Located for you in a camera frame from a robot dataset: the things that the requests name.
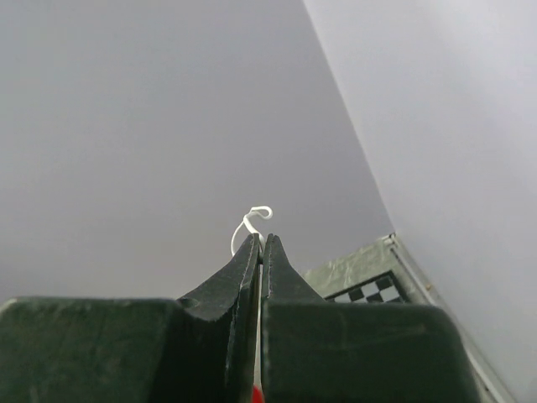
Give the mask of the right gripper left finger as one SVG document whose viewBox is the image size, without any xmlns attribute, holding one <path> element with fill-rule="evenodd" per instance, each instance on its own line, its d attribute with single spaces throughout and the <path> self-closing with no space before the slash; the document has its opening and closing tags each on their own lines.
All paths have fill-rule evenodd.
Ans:
<svg viewBox="0 0 537 403">
<path fill-rule="evenodd" d="M 260 240 L 178 299 L 18 297 L 1 307 L 4 402 L 249 402 Z"/>
</svg>

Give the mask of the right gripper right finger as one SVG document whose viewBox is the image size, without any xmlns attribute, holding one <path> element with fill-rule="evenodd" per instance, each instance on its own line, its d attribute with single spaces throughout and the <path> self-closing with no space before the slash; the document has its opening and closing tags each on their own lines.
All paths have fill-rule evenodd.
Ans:
<svg viewBox="0 0 537 403">
<path fill-rule="evenodd" d="M 325 301 L 280 238 L 263 256 L 261 384 L 268 402 L 477 402 L 456 326 L 440 308 Z"/>
</svg>

